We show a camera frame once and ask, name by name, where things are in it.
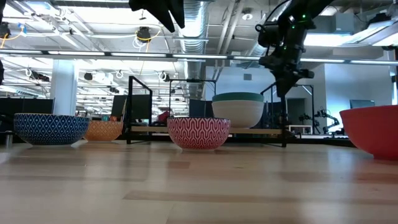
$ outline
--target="yellow cable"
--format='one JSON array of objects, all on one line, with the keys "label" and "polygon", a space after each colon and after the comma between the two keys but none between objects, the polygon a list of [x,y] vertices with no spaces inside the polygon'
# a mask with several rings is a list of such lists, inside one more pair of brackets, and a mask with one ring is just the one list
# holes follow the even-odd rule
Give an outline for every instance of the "yellow cable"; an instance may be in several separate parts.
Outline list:
[{"label": "yellow cable", "polygon": [[158,31],[158,33],[155,36],[153,36],[151,38],[139,38],[137,36],[137,39],[139,39],[139,40],[152,40],[153,38],[157,37],[159,34],[160,34],[160,30]]},{"label": "yellow cable", "polygon": [[[148,53],[148,49],[149,49],[149,42],[147,43],[147,50],[145,51],[145,53]],[[139,75],[142,74],[142,69],[144,68],[144,64],[145,64],[145,61],[142,62],[141,71],[139,72]]]},{"label": "yellow cable", "polygon": [[7,37],[5,36],[4,38],[0,38],[0,40],[15,40],[15,39],[17,39],[20,35],[22,35],[23,33],[24,33],[24,28],[22,27],[22,28],[21,28],[21,32],[20,32],[16,37],[7,39]]},{"label": "yellow cable", "polygon": [[4,43],[6,42],[8,34],[4,35],[4,39],[2,40],[1,48],[4,47]]}]

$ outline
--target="red patterned bowl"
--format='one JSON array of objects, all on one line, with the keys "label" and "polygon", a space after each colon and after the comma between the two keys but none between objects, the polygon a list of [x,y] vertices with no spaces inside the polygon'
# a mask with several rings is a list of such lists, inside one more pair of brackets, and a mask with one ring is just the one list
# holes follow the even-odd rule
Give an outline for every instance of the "red patterned bowl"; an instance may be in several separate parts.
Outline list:
[{"label": "red patterned bowl", "polygon": [[84,138],[87,141],[113,141],[120,136],[122,128],[122,122],[90,121]]},{"label": "red patterned bowl", "polygon": [[340,112],[353,144],[375,159],[398,160],[398,106],[375,106]]},{"label": "red patterned bowl", "polygon": [[167,127],[172,141],[183,150],[208,152],[224,144],[231,121],[223,118],[169,118]]}]

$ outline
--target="wooden shelf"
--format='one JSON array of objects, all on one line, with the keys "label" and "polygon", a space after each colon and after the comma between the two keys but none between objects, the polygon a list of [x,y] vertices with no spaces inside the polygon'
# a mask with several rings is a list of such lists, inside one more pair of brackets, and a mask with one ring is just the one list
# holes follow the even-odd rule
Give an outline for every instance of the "wooden shelf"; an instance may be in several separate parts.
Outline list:
[{"label": "wooden shelf", "polygon": [[[147,126],[134,126],[131,127],[133,132],[158,132],[166,133],[167,127],[147,127]],[[231,128],[231,134],[282,134],[280,129],[244,129],[244,128]]]}]

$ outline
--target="bowl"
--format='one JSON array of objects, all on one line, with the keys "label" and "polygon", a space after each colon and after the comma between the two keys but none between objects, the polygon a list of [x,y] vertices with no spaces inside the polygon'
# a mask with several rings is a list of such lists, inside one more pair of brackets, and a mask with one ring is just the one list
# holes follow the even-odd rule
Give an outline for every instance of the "bowl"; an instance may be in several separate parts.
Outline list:
[{"label": "bowl", "polygon": [[375,159],[398,160],[398,106],[375,106],[341,111],[351,142]]},{"label": "bowl", "polygon": [[168,118],[172,141],[185,151],[208,152],[220,147],[229,135],[231,122],[223,118]]},{"label": "bowl", "polygon": [[120,136],[122,128],[122,122],[90,121],[84,138],[87,141],[113,141]]},{"label": "bowl", "polygon": [[71,145],[82,139],[89,122],[77,116],[16,113],[14,130],[32,145]]},{"label": "bowl", "polygon": [[257,93],[223,93],[213,97],[213,113],[231,120],[232,128],[251,128],[262,117],[264,97]]}]

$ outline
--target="white bowl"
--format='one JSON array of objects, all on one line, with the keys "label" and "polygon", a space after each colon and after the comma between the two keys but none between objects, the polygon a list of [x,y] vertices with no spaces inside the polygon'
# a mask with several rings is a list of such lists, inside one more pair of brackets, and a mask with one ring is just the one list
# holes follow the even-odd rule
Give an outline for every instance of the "white bowl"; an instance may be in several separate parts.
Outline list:
[{"label": "white bowl", "polygon": [[261,119],[264,103],[248,100],[228,100],[212,103],[216,118],[231,120],[231,128],[251,128]]}]

